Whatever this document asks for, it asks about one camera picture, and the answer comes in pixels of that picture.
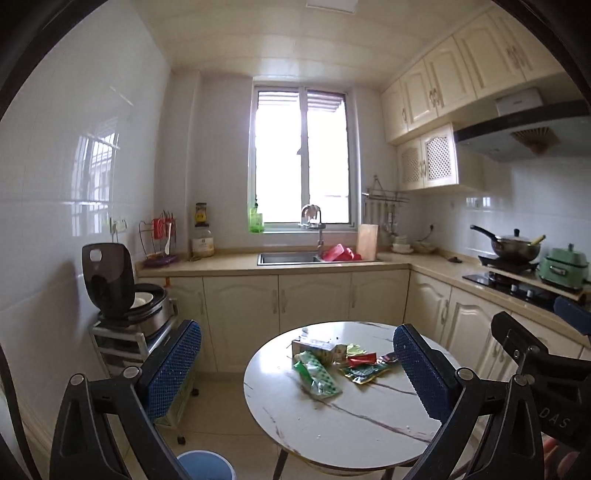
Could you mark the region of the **green white plastic wrapper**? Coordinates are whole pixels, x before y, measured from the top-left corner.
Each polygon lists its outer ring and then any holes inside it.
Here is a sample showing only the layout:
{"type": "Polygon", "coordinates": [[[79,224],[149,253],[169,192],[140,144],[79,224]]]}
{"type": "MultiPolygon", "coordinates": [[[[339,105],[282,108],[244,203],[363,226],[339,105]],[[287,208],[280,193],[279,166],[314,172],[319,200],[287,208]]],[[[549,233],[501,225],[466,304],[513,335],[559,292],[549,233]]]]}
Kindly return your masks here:
{"type": "Polygon", "coordinates": [[[294,360],[293,368],[311,396],[317,399],[328,399],[342,393],[335,379],[310,351],[297,353],[294,360]]]}

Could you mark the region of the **blue plastic trash bin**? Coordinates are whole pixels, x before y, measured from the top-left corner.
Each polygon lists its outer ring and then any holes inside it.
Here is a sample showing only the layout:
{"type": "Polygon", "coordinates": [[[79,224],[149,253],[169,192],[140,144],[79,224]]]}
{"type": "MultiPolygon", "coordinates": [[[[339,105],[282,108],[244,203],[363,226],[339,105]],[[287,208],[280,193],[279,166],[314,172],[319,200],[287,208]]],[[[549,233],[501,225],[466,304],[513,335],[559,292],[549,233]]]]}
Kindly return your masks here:
{"type": "Polygon", "coordinates": [[[207,451],[192,450],[177,456],[179,464],[192,480],[235,480],[235,468],[223,456],[207,451]]]}

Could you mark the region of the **green electric pot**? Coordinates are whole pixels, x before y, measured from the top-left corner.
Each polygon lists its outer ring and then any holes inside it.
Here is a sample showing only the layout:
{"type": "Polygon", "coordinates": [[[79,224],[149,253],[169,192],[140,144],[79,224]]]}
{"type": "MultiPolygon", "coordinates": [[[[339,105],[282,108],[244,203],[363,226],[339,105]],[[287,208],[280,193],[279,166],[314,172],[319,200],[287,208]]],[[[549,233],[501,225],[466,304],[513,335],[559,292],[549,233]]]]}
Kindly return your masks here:
{"type": "Polygon", "coordinates": [[[588,279],[586,254],[570,243],[566,248],[552,248],[538,267],[540,279],[567,290],[580,291],[588,279]]]}

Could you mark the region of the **white rolling storage cart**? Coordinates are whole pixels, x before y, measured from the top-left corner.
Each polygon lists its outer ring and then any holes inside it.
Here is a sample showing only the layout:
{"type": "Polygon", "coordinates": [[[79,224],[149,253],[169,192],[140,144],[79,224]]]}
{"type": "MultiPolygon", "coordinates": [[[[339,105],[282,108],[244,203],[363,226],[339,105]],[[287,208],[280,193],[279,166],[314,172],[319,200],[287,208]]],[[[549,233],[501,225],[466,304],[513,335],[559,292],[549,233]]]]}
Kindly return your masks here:
{"type": "MultiPolygon", "coordinates": [[[[145,360],[159,347],[165,346],[181,324],[172,316],[154,334],[145,336],[134,329],[107,328],[97,321],[90,327],[92,343],[109,376],[115,377],[127,367],[140,368],[145,360]]],[[[149,394],[146,412],[155,424],[172,429],[176,441],[184,445],[186,439],[180,430],[180,420],[190,396],[197,396],[194,363],[200,352],[200,335],[197,335],[195,353],[178,355],[179,368],[166,367],[163,380],[155,380],[154,394],[149,394]]]]}

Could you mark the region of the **wok with lid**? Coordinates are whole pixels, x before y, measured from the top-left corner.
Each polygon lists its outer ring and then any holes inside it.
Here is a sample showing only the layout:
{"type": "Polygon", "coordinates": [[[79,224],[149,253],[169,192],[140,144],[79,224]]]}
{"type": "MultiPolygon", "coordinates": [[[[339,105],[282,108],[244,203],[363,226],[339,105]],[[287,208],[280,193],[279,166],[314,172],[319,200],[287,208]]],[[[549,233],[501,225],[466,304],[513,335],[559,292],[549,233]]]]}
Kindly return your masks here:
{"type": "Polygon", "coordinates": [[[499,236],[477,225],[471,225],[470,229],[490,239],[493,251],[499,259],[520,260],[525,263],[532,262],[538,257],[541,243],[546,239],[545,235],[541,235],[534,240],[528,240],[520,236],[519,229],[515,229],[512,236],[499,236]]]}

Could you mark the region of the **red snack packet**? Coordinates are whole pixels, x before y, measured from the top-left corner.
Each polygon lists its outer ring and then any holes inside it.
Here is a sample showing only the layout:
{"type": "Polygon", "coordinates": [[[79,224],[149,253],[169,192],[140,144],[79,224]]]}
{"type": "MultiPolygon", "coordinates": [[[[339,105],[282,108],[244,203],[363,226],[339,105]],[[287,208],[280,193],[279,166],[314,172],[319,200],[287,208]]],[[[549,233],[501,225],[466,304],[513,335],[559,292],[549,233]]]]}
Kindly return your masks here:
{"type": "Polygon", "coordinates": [[[365,365],[375,365],[378,361],[378,356],[376,353],[351,355],[348,357],[348,359],[346,359],[346,361],[348,361],[349,368],[365,365]]]}

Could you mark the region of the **light green wrapper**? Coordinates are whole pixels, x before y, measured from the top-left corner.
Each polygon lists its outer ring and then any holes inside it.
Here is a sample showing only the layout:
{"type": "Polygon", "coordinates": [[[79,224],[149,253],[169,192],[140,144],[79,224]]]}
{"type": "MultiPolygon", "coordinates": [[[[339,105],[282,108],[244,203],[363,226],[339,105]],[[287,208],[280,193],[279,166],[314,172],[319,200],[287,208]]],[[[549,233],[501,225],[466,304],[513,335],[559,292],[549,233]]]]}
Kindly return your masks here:
{"type": "Polygon", "coordinates": [[[348,357],[360,356],[360,355],[366,355],[366,354],[367,354],[367,351],[365,349],[363,349],[360,345],[349,344],[348,346],[346,346],[346,355],[348,357]]]}

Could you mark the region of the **black rice cooker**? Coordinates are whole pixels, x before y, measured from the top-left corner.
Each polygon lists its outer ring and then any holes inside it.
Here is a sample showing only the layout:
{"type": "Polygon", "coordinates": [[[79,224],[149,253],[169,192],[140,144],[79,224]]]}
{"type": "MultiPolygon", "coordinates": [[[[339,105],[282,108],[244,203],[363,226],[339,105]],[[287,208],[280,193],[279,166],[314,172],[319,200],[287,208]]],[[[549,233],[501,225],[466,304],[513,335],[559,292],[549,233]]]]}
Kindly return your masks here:
{"type": "Polygon", "coordinates": [[[125,245],[87,244],[82,247],[81,256],[86,291],[98,309],[100,326],[140,332],[150,338],[177,315],[162,286],[135,282],[131,256],[125,245]]]}

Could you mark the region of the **range hood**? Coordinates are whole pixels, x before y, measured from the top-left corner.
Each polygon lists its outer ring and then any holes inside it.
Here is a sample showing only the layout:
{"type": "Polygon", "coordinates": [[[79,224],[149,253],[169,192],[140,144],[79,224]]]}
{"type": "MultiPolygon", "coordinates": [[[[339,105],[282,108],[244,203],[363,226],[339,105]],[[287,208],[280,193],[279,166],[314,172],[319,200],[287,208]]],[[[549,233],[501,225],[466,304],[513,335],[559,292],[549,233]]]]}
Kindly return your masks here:
{"type": "Polygon", "coordinates": [[[590,106],[537,87],[482,100],[454,121],[456,144],[497,162],[590,154],[590,106]]]}

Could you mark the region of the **large glass jar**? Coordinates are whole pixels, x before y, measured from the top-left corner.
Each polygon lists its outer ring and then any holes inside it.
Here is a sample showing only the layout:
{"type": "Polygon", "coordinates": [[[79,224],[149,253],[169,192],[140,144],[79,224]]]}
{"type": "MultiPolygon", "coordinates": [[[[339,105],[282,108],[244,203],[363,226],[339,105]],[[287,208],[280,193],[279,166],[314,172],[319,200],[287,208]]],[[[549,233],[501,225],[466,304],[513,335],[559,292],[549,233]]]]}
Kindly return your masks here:
{"type": "Polygon", "coordinates": [[[194,227],[190,240],[191,255],[194,258],[214,256],[214,238],[207,223],[194,227]]]}

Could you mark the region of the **red plastic basin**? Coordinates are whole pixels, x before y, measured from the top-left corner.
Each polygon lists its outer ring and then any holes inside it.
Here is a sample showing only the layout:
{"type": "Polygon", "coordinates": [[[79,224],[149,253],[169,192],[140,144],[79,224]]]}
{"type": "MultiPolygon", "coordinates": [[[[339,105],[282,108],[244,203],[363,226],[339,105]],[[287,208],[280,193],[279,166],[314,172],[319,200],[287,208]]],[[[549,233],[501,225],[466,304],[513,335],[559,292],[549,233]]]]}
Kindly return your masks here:
{"type": "Polygon", "coordinates": [[[322,261],[325,262],[349,262],[361,261],[362,256],[351,248],[337,244],[328,251],[322,253],[322,261]]]}

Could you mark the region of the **small dark jar yellow label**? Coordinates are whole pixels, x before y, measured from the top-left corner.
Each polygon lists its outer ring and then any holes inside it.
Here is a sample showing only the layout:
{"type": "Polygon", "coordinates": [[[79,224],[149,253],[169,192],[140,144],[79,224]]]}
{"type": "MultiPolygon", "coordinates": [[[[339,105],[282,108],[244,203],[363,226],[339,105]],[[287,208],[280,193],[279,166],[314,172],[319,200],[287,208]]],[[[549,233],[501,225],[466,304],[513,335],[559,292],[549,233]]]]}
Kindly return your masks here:
{"type": "Polygon", "coordinates": [[[204,226],[207,224],[207,222],[207,203],[196,203],[194,209],[194,225],[197,227],[204,226]]]}

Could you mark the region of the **steel sink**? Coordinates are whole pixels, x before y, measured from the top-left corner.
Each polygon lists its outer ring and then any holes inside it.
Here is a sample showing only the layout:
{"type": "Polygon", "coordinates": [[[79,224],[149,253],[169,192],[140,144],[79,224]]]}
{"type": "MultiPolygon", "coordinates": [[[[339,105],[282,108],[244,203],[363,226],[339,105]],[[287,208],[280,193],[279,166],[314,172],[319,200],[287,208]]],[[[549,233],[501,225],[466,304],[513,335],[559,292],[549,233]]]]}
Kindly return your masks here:
{"type": "Polygon", "coordinates": [[[315,252],[266,252],[260,253],[256,264],[270,265],[301,265],[322,263],[322,259],[315,252]]]}

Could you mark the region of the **green dish soap bottle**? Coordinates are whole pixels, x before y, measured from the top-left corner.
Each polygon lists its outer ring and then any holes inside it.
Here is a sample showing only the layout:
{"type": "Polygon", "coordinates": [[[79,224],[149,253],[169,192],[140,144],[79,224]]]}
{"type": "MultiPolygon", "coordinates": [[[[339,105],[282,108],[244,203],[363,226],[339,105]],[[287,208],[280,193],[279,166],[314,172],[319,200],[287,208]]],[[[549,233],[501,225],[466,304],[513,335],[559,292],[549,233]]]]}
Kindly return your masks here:
{"type": "Polygon", "coordinates": [[[256,234],[264,232],[263,214],[259,212],[257,201],[254,201],[252,208],[249,210],[249,232],[256,234]]]}

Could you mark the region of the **wall power socket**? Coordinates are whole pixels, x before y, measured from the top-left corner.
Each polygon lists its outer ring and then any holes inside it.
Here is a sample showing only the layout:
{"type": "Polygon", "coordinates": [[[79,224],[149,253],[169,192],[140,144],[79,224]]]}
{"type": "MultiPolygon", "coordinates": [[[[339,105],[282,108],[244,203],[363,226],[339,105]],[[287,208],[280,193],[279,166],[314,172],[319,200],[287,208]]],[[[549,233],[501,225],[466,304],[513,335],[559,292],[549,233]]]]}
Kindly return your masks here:
{"type": "Polygon", "coordinates": [[[113,218],[109,219],[109,227],[110,232],[112,235],[125,232],[128,228],[128,223],[123,218],[113,218]]]}

